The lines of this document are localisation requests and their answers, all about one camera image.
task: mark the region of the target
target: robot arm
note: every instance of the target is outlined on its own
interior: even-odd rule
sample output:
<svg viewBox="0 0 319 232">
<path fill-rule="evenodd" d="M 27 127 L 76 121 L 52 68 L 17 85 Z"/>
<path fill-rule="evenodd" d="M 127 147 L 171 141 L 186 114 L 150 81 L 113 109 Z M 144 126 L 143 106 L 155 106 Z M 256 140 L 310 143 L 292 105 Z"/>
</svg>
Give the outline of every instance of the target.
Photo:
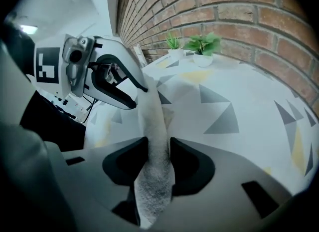
<svg viewBox="0 0 319 232">
<path fill-rule="evenodd" d="M 96 37 L 57 36 L 36 44 L 34 75 L 37 86 L 60 98 L 83 93 L 121 109 L 134 109 L 129 95 L 108 83 L 109 68 L 117 64 L 131 82 L 147 92 L 134 57 L 119 42 Z"/>
</svg>

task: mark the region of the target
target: black sleeve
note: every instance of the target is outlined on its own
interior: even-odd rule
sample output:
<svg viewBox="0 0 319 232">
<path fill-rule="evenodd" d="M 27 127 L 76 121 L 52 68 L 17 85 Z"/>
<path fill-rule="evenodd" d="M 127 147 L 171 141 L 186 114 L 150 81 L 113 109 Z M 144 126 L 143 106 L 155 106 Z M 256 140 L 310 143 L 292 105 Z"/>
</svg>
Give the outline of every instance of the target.
<svg viewBox="0 0 319 232">
<path fill-rule="evenodd" d="M 37 91 L 32 96 L 20 125 L 37 133 L 43 141 L 57 144 L 61 151 L 83 149 L 85 126 L 59 112 Z"/>
</svg>

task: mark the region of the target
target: ceiling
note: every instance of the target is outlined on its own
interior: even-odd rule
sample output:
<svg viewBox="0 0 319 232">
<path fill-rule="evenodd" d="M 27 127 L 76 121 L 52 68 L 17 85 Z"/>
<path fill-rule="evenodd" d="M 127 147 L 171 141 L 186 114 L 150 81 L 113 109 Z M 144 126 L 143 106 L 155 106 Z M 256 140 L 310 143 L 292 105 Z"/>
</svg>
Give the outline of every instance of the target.
<svg viewBox="0 0 319 232">
<path fill-rule="evenodd" d="M 38 31 L 33 37 L 49 30 L 57 21 L 64 18 L 84 0 L 21 0 L 14 11 L 17 13 L 15 23 L 33 25 Z"/>
</svg>

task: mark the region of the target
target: brick wall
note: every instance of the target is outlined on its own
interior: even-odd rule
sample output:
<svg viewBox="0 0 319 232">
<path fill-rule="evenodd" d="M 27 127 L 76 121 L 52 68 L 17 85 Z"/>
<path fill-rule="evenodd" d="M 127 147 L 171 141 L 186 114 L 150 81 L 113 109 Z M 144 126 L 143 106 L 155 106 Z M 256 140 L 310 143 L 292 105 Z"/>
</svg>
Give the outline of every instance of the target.
<svg viewBox="0 0 319 232">
<path fill-rule="evenodd" d="M 182 44 L 213 31 L 224 55 L 269 71 L 319 115 L 319 45 L 295 0 L 119 0 L 117 31 L 148 62 L 167 54 L 167 31 Z"/>
</svg>

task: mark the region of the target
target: ceiling light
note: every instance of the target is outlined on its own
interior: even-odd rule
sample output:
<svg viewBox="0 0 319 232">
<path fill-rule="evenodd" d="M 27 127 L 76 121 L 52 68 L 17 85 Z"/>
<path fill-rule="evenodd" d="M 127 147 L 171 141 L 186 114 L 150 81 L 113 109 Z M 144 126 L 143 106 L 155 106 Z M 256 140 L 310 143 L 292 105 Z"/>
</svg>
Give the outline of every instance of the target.
<svg viewBox="0 0 319 232">
<path fill-rule="evenodd" d="M 20 25 L 22 31 L 24 31 L 27 34 L 35 34 L 36 30 L 38 30 L 38 27 L 36 26 L 30 26 L 30 25 Z"/>
</svg>

